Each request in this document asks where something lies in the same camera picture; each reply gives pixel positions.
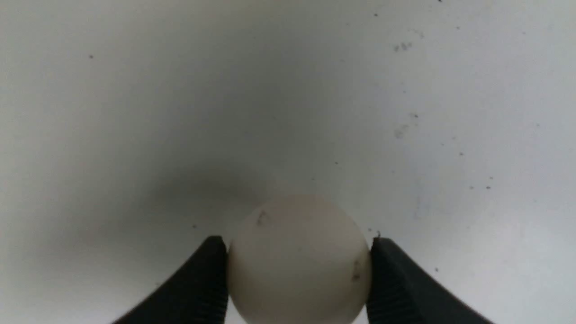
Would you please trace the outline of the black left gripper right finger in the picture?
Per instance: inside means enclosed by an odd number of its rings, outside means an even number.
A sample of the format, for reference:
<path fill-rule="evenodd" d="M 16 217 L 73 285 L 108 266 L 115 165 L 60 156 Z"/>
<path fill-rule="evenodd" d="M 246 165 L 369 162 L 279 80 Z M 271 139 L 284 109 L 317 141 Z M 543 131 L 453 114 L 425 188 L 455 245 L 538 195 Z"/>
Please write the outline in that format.
<path fill-rule="evenodd" d="M 373 238 L 369 324 L 490 324 L 390 238 Z"/>

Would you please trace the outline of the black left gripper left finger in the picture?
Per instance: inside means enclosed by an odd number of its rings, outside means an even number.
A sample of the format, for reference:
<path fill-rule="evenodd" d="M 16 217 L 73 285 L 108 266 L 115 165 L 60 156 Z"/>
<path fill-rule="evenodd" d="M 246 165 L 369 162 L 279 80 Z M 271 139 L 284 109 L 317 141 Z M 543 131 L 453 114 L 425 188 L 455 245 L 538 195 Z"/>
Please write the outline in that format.
<path fill-rule="evenodd" d="M 228 250 L 207 237 L 189 259 L 116 324 L 223 324 L 228 309 Z"/>

